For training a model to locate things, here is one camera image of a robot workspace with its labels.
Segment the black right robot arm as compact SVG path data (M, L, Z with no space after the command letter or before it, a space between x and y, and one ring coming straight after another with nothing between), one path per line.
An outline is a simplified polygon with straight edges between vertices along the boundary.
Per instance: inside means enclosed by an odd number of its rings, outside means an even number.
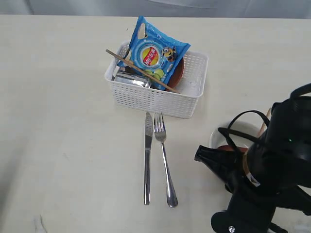
M226 210L211 217L217 233L276 233L276 208L311 214L311 99L276 102L259 137L220 127L231 150L199 146L195 160L205 164L232 194Z

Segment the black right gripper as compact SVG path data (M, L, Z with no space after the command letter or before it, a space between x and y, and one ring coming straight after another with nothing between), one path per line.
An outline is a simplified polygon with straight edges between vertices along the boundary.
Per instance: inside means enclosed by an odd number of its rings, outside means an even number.
M261 166L266 154L266 150L241 153L202 145L198 147L194 160L206 165L225 183L226 190L232 193L228 208L211 218L215 232L277 232L277 225L272 223L276 195L262 185L255 186L247 177L249 168Z

